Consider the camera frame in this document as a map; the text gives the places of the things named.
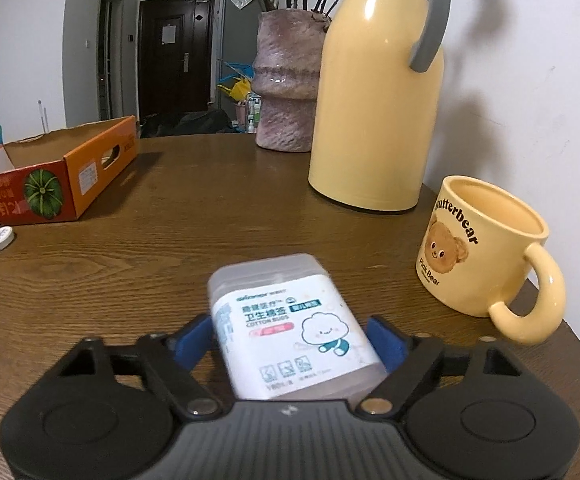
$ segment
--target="mug rim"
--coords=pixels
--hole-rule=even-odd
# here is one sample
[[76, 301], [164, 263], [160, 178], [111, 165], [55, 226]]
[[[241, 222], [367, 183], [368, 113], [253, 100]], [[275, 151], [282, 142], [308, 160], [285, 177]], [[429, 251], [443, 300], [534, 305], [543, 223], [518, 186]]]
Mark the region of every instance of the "mug rim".
[[[466, 202], [465, 199], [458, 196], [457, 193], [455, 193], [454, 190], [451, 188], [450, 185], [453, 182], [456, 182], [458, 180], [462, 180], [464, 182], [472, 182], [474, 184], [479, 184], [480, 186], [490, 188], [492, 191], [495, 191], [499, 194], [505, 195], [506, 197], [508, 197], [508, 198], [512, 199], [514, 202], [516, 202], [518, 205], [523, 206], [523, 208], [525, 208], [528, 212], [530, 212], [538, 220], [539, 224], [541, 224], [541, 227], [542, 227], [541, 233], [533, 234], [533, 233], [529, 233], [526, 231], [521, 231], [521, 230], [516, 229], [514, 227], [511, 227], [507, 224], [504, 224], [503, 222], [500, 222], [499, 220], [494, 219], [491, 216], [486, 215], [484, 212], [478, 210], [472, 204]], [[539, 213], [537, 213], [537, 211], [535, 211], [532, 207], [530, 207], [526, 202], [521, 200], [519, 197], [513, 195], [509, 191], [506, 191], [505, 189], [503, 189], [499, 186], [495, 186], [494, 184], [491, 184], [490, 182], [486, 182], [485, 180], [481, 180], [480, 178], [474, 178], [473, 176], [448, 175], [443, 179], [443, 182], [441, 183], [441, 187], [442, 187], [442, 189], [445, 189], [448, 192], [448, 194], [450, 194], [453, 198], [462, 202], [465, 205], [465, 207], [468, 208], [471, 212], [480, 216], [485, 221], [491, 222], [494, 225], [501, 227], [507, 231], [513, 232], [515, 234], [518, 234], [518, 235], [521, 235], [521, 236], [524, 236], [527, 238], [533, 238], [534, 240], [545, 240], [550, 235], [550, 228], [548, 227], [548, 224], [546, 223], [544, 218], [541, 215], [539, 215]]]

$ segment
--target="vase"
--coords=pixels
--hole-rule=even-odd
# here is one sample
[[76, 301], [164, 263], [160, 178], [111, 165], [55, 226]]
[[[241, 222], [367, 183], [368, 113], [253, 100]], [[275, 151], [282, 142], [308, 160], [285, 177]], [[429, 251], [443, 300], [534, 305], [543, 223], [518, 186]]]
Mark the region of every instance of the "vase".
[[321, 51], [329, 18], [300, 9], [262, 12], [252, 90], [261, 96], [256, 141], [279, 152], [309, 152]]

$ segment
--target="ribbed gray surface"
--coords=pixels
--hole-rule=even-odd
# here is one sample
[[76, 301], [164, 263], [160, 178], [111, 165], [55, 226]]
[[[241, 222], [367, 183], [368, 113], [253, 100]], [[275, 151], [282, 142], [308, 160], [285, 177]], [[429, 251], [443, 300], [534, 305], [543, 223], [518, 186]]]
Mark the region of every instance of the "ribbed gray surface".
[[396, 428], [362, 421], [344, 402], [237, 402], [186, 426], [138, 480], [440, 480]]

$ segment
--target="cartoon cloud character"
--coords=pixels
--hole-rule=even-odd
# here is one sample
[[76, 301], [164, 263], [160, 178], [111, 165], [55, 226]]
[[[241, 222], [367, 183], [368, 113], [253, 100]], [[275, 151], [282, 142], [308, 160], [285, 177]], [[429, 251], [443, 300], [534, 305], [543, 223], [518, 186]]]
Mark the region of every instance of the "cartoon cloud character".
[[455, 264], [468, 257], [468, 246], [461, 238], [452, 236], [450, 230], [432, 215], [425, 239], [425, 259], [430, 268], [440, 274], [450, 272]]
[[316, 312], [303, 320], [301, 337], [308, 345], [318, 345], [319, 352], [334, 349], [338, 356], [344, 356], [350, 343], [343, 339], [350, 329], [336, 314]]

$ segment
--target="product label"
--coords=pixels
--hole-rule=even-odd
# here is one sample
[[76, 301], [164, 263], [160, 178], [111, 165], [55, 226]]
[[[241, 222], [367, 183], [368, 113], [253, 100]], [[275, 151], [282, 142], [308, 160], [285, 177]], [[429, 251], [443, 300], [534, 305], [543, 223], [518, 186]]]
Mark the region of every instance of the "product label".
[[96, 174], [96, 163], [92, 161], [78, 174], [78, 186], [81, 188], [81, 196], [87, 193], [92, 186], [98, 182], [98, 175]]
[[279, 397], [380, 362], [327, 276], [230, 292], [212, 320], [239, 399]]

